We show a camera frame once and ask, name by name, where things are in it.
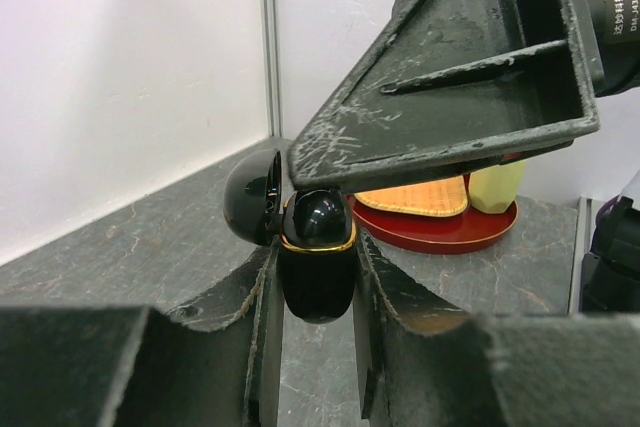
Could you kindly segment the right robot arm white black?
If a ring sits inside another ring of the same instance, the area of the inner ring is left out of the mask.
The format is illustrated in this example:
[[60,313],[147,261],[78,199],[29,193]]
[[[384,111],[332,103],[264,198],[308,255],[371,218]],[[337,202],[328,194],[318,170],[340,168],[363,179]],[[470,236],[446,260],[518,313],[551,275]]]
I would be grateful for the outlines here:
[[[388,23],[394,0],[276,0],[283,133],[295,138]],[[605,200],[639,169],[639,94],[599,103],[601,129],[536,157],[523,194],[570,205]]]

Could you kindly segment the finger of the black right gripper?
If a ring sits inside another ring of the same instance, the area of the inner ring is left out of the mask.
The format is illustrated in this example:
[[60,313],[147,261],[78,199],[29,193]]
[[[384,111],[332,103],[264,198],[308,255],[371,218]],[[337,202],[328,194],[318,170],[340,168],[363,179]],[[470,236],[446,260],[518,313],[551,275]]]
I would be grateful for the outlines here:
[[403,0],[292,142],[299,190],[456,176],[600,126],[572,0]]

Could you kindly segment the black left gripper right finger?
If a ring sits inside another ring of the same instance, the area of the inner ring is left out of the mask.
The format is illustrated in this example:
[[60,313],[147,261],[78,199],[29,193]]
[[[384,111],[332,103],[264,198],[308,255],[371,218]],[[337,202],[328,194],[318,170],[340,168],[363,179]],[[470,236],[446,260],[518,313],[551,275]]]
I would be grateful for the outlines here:
[[368,233],[353,297],[360,413],[372,426],[635,426],[639,319],[485,315],[416,282]]

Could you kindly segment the black earbud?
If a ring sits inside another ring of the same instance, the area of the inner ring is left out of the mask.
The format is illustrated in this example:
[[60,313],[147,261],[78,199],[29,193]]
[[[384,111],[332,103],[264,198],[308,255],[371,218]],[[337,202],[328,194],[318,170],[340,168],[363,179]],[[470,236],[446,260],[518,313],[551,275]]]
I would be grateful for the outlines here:
[[351,236],[352,218],[337,189],[298,191],[293,205],[293,238],[304,247],[333,247]]

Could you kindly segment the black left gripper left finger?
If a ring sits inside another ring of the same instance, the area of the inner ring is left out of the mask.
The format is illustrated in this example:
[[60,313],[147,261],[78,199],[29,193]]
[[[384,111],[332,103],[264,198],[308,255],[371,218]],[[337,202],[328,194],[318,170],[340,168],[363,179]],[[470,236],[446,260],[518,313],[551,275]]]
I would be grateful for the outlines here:
[[274,426],[283,299],[260,247],[195,298],[1,311],[5,426]]

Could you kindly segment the black earbud charging case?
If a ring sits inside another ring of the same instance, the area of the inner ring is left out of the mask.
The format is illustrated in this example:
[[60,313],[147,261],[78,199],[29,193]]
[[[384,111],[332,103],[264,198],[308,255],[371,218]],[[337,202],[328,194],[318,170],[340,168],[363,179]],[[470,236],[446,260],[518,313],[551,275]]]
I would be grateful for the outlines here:
[[358,227],[352,208],[350,239],[333,247],[304,247],[293,236],[297,190],[282,194],[282,155],[277,148],[255,152],[231,171],[224,189],[223,214],[239,238],[277,250],[277,273],[291,313],[310,324],[333,322],[349,308],[356,283]]

